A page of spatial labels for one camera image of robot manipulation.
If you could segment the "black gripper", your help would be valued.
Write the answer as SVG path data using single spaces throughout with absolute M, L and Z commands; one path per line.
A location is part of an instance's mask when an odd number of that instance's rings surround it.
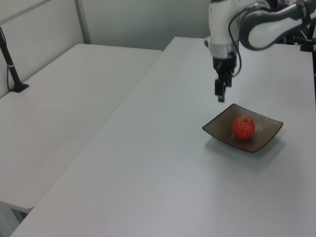
M 232 77 L 235 71 L 235 57 L 233 56 L 226 59 L 213 57 L 213 68 L 217 73 L 215 95 L 218 97 L 219 102 L 225 102 L 226 87 L 232 86 Z

